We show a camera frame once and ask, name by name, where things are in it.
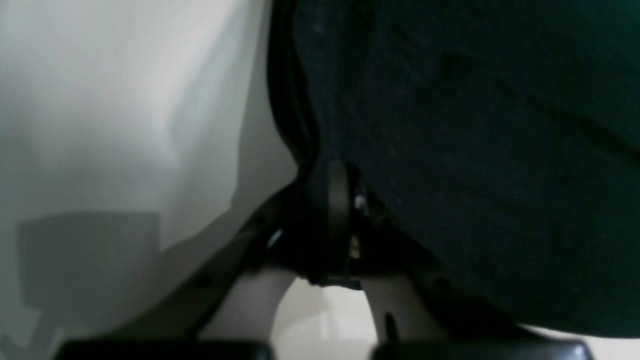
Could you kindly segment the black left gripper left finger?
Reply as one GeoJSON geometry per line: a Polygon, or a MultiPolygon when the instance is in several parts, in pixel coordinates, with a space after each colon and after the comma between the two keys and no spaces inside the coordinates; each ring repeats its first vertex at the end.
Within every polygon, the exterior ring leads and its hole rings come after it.
{"type": "Polygon", "coordinates": [[[292,186],[269,198],[224,248],[162,301],[100,339],[269,341],[281,300],[297,278],[275,259],[294,200],[292,186]]]}

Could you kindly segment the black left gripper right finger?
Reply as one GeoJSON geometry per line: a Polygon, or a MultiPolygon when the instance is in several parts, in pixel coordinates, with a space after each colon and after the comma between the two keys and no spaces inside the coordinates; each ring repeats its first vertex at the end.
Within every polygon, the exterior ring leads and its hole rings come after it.
{"type": "Polygon", "coordinates": [[[354,165],[331,162],[327,184],[329,239],[337,251],[328,277],[364,292],[382,342],[531,338],[400,230],[354,165]]]}

